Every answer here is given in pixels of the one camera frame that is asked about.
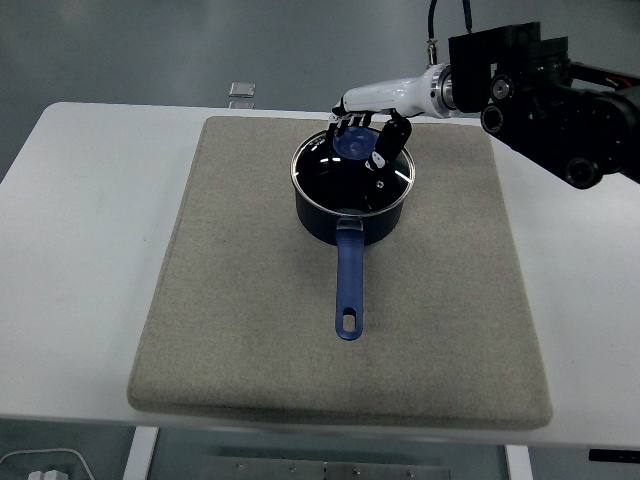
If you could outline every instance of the white table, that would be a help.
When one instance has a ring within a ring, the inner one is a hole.
[[[264,425],[133,410],[128,376],[200,130],[212,115],[326,118],[68,103],[45,111],[0,184],[0,416],[640,447],[640,186],[618,175],[577,191],[498,142],[555,412],[548,427]]]

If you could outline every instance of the pot handle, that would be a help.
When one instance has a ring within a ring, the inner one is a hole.
[[[363,329],[364,227],[359,218],[341,218],[336,228],[338,245],[338,290],[336,333],[343,340],[356,340]],[[345,330],[345,317],[355,319],[355,328]]]

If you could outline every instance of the metal plate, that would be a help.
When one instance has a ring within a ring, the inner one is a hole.
[[[450,480],[449,469],[424,465],[205,457],[201,480]]]
[[[256,93],[256,84],[250,82],[233,82],[229,88],[230,97],[253,97]]]
[[[229,102],[229,108],[253,108],[255,104],[253,102],[238,102],[238,101],[233,101],[233,102]]]
[[[324,462],[270,458],[205,457],[202,480],[324,480]]]
[[[325,480],[449,480],[449,469],[424,465],[376,463],[326,464]]]

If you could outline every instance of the saucepan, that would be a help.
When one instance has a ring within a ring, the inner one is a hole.
[[[319,132],[291,162],[300,222],[338,249],[335,329],[344,340],[356,340],[364,329],[364,247],[394,229],[415,179],[404,148],[385,168],[372,168],[379,135],[361,126],[332,140]]]

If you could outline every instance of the pot lid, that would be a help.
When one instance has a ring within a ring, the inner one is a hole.
[[[404,200],[415,178],[406,150],[372,169],[379,132],[351,126],[331,144],[325,133],[305,141],[291,163],[293,184],[304,198],[330,213],[358,216],[382,213]]]

